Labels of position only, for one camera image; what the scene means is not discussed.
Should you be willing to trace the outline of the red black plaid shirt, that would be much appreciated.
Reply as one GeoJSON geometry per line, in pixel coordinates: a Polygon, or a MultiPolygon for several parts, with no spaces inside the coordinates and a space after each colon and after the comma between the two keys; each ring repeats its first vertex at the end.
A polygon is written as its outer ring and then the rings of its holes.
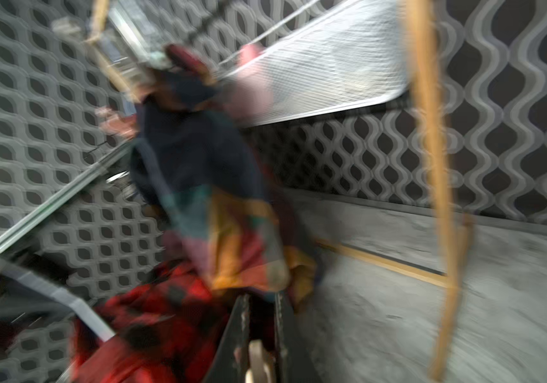
{"type": "Polygon", "coordinates": [[[157,265],[142,284],[96,306],[104,341],[75,323],[72,382],[203,382],[237,298],[214,293],[189,261],[157,265]]]}

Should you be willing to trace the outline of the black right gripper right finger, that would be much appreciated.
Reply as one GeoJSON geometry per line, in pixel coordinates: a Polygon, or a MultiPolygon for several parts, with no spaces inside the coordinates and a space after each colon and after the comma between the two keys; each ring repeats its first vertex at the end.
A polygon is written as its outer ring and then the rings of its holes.
{"type": "Polygon", "coordinates": [[[284,293],[275,295],[274,323],[278,381],[322,382],[305,347],[291,302],[284,293]]]}

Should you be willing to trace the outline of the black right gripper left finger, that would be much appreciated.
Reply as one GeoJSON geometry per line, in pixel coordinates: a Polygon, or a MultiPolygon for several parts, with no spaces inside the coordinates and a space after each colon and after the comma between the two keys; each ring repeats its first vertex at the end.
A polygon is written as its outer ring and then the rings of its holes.
{"type": "Polygon", "coordinates": [[[204,383],[244,383],[249,368],[250,297],[236,299],[204,383]]]}

